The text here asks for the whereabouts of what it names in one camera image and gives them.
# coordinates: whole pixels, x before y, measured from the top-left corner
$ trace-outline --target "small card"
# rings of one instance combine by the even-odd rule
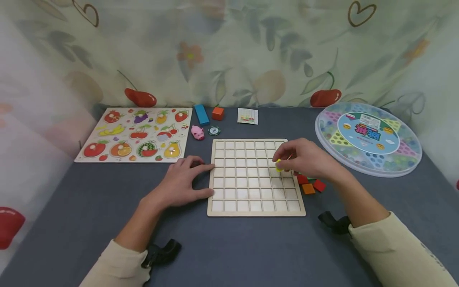
[[[238,108],[237,122],[242,124],[258,124],[258,110]]]

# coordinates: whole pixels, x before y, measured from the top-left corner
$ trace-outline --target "pink pig toy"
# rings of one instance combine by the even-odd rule
[[[195,125],[191,126],[191,134],[198,141],[201,141],[204,139],[204,129],[198,126],[195,126]]]

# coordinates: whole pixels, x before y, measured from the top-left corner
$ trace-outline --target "blue wooden block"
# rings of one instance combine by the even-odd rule
[[[195,112],[198,116],[199,124],[201,126],[208,125],[210,123],[209,117],[207,116],[206,110],[204,109],[203,105],[195,105]]]

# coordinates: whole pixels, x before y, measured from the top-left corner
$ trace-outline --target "left hand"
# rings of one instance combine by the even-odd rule
[[[160,203],[163,208],[182,206],[198,199],[213,195],[213,189],[204,188],[194,190],[191,186],[193,179],[200,173],[212,170],[214,164],[204,164],[198,156],[181,158],[171,164],[161,183],[152,190],[143,200]]]

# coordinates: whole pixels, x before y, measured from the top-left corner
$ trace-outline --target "hand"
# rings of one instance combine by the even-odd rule
[[[160,202],[163,208],[182,206],[198,199],[208,198],[213,195],[213,189],[204,188],[194,190],[191,186],[193,179],[204,171],[212,170],[214,164],[204,164],[202,158],[188,156],[171,164],[161,183],[152,190],[144,199]]]
[[[282,160],[276,163],[277,168],[287,171],[292,169],[312,178],[333,181],[347,172],[331,155],[305,138],[280,145],[274,154],[273,162],[279,158]]]

